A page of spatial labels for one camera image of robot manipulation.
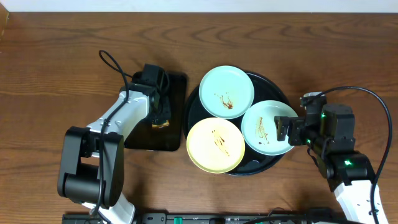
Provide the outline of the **green yellow sponge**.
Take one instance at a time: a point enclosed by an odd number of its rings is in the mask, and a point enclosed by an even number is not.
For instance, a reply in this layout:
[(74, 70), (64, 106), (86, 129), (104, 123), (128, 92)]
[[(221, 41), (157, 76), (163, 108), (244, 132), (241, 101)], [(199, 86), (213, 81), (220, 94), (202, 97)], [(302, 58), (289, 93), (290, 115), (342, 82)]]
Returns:
[(152, 121), (152, 127), (154, 129), (164, 128), (169, 125), (170, 125), (170, 121), (168, 119), (166, 119), (166, 120), (156, 119), (156, 120)]

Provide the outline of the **yellow plate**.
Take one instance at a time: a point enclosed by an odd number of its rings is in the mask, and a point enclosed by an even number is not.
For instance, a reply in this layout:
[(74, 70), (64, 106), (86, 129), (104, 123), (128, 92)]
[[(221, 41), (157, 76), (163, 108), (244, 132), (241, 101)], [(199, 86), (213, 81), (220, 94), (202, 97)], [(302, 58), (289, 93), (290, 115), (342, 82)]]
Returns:
[(221, 118), (206, 118), (188, 132), (187, 152), (201, 170), (227, 173), (236, 168), (245, 153), (245, 140), (232, 122)]

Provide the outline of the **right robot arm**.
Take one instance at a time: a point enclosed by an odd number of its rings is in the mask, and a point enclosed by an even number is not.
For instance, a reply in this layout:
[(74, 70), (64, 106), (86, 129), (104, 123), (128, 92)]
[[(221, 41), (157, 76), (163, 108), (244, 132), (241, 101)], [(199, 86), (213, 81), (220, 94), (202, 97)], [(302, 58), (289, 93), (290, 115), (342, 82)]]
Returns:
[(376, 173), (368, 157), (354, 148), (355, 118), (349, 106), (325, 104), (303, 118), (275, 116), (274, 121), (278, 141), (308, 146), (347, 220), (387, 223)]

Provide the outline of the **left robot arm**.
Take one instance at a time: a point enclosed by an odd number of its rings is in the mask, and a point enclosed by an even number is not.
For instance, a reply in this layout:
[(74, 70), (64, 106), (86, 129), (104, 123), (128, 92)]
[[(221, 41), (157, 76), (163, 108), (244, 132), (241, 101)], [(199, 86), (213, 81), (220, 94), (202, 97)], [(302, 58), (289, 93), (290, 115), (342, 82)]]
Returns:
[(166, 78), (126, 83), (104, 115), (66, 131), (57, 192), (89, 208), (87, 222), (132, 223), (136, 209), (122, 193), (125, 138), (141, 120), (165, 111), (169, 89)]

